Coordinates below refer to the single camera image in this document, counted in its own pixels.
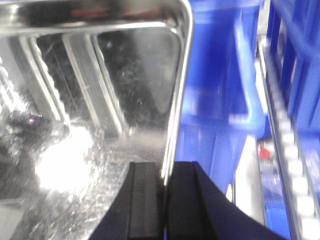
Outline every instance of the blue plastic crate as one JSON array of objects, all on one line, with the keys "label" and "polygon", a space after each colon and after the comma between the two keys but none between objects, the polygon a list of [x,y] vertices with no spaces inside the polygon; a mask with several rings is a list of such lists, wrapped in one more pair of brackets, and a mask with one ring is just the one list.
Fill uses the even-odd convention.
[{"label": "blue plastic crate", "polygon": [[297,130],[320,134],[320,0],[272,0],[267,36]]},{"label": "blue plastic crate", "polygon": [[320,202],[320,140],[317,135],[303,136],[301,145],[308,167],[309,174],[313,181],[315,193]]},{"label": "blue plastic crate", "polygon": [[247,135],[265,130],[254,67],[262,3],[191,1],[195,27],[176,160],[198,161],[224,193]]},{"label": "blue plastic crate", "polygon": [[291,239],[286,207],[283,201],[265,201],[265,218],[267,226],[271,230],[286,239]]}]

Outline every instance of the scratched metal surface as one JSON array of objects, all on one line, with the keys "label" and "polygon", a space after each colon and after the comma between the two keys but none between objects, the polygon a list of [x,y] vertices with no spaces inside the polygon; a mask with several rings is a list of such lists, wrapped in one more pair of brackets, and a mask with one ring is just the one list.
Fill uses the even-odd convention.
[{"label": "scratched metal surface", "polygon": [[0,3],[0,240],[88,239],[129,162],[175,155],[184,0]]}]

